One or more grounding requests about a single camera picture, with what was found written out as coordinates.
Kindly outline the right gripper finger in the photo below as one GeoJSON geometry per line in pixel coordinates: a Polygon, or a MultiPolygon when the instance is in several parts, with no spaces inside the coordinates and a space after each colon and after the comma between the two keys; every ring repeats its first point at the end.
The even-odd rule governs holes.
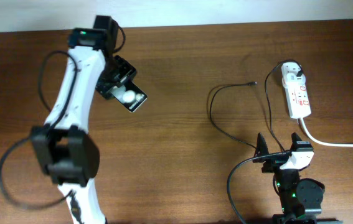
{"type": "Polygon", "coordinates": [[[303,141],[297,133],[291,135],[292,145],[290,152],[313,152],[313,146],[309,141],[303,141]]]}
{"type": "Polygon", "coordinates": [[[266,144],[265,138],[263,137],[262,133],[258,133],[257,135],[257,146],[255,149],[254,156],[266,156],[269,155],[268,146],[266,144]]]}

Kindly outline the black smartphone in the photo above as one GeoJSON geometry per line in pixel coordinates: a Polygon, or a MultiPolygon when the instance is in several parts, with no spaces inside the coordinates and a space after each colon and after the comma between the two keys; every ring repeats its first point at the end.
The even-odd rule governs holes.
{"type": "Polygon", "coordinates": [[[147,94],[131,80],[121,87],[112,88],[111,94],[131,113],[134,113],[148,99],[147,94]]]}

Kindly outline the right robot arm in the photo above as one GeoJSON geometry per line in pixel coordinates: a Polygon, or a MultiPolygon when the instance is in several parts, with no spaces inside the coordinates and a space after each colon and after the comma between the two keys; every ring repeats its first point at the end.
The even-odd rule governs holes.
{"type": "Polygon", "coordinates": [[[272,217],[273,223],[342,223],[335,218],[319,219],[325,185],[317,180],[302,179],[299,172],[307,168],[314,156],[310,142],[303,141],[297,133],[291,135],[289,150],[279,154],[269,153],[261,133],[257,136],[254,163],[261,163],[263,173],[273,174],[273,188],[280,198],[282,214],[272,217]]]}

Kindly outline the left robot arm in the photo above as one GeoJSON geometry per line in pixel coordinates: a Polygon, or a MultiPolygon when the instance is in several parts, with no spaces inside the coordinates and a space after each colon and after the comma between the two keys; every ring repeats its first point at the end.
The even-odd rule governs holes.
{"type": "Polygon", "coordinates": [[[96,16],[91,29],[75,28],[68,37],[65,75],[43,126],[31,141],[45,175],[66,200],[74,223],[107,223],[95,187],[100,152],[88,134],[95,93],[118,100],[135,112],[148,98],[133,83],[137,70],[117,53],[122,28],[110,16],[96,16]]]}

